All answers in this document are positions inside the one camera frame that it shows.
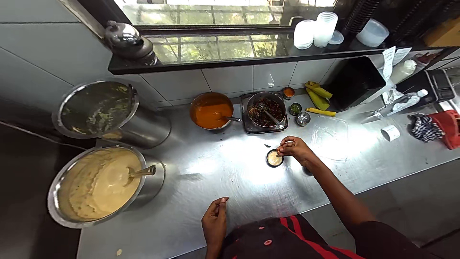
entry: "person's left hand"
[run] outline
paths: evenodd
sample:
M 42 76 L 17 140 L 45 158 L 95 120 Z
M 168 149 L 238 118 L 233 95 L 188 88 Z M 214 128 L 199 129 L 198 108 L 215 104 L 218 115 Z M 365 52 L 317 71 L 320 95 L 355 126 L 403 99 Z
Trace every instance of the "person's left hand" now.
M 228 197 L 219 198 L 211 203 L 201 219 L 206 240 L 206 258 L 217 258 L 227 232 L 226 209 Z

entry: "yellow wrapped item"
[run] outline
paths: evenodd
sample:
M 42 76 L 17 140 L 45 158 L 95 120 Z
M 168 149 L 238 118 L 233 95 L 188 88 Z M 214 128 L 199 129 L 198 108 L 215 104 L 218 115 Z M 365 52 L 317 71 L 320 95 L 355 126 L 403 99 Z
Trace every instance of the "yellow wrapped item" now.
M 318 110 L 318 109 L 315 109 L 315 108 L 306 108 L 305 110 L 307 112 L 314 112 L 314 113 L 318 113 L 318 114 L 324 114 L 324 115 L 331 116 L 331 117 L 335 117 L 335 114 L 336 114 L 336 112 L 321 111 L 321 110 Z
M 329 108 L 329 103 L 323 97 L 317 95 L 315 92 L 307 88 L 307 93 L 311 98 L 311 101 L 315 104 L 318 109 L 325 111 Z
M 321 88 L 321 86 L 316 82 L 308 81 L 305 83 L 305 86 L 321 97 L 328 99 L 332 97 L 332 94 L 330 92 Z

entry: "glass window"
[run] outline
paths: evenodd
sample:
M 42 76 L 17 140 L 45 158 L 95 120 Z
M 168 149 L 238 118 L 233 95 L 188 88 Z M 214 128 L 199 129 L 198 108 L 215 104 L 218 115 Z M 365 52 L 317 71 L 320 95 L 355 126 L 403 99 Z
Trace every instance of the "glass window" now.
M 278 35 L 147 36 L 163 64 L 273 57 Z
M 280 24 L 283 0 L 115 0 L 134 25 Z

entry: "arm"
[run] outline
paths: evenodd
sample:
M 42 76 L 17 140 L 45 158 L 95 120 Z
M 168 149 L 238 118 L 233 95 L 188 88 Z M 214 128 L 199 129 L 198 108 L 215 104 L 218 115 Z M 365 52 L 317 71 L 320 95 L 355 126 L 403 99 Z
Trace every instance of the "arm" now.
M 287 136 L 277 151 L 281 156 L 293 156 L 313 174 L 350 233 L 353 234 L 353 228 L 363 222 L 376 221 L 369 209 L 335 177 L 301 138 Z
M 205 259 L 216 259 L 222 249 L 222 243 L 227 231 L 226 211 L 228 199 L 228 197 L 223 197 L 213 201 L 201 219 L 201 226 L 206 240 Z

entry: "stainless steel counter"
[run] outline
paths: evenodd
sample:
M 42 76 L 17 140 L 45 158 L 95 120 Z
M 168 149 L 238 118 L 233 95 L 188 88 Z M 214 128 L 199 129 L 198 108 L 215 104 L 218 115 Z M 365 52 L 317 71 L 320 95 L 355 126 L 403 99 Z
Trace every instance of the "stainless steel counter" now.
M 298 102 L 313 107 L 307 95 Z M 271 168 L 267 152 L 287 135 L 302 137 L 351 192 L 357 194 L 401 177 L 460 157 L 440 141 L 423 143 L 408 132 L 406 114 L 361 124 L 368 111 L 382 106 L 377 100 L 337 115 L 343 121 L 311 113 L 311 122 L 300 127 L 289 116 L 282 132 L 248 135 L 234 123 L 220 132 L 195 126 L 188 106 L 163 110 L 172 119 L 172 131 L 161 145 L 146 155 L 166 165 L 164 185 L 150 203 L 127 211 L 108 222 L 83 229 L 78 258 L 171 258 L 205 246 L 200 219 L 212 200 L 229 196 L 228 232 L 240 224 L 267 217 L 288 216 L 329 203 L 314 177 L 298 162 L 286 157 Z M 235 104 L 235 113 L 240 113 Z M 433 113 L 430 106 L 412 112 Z M 387 141 L 380 129 L 395 125 L 401 136 Z

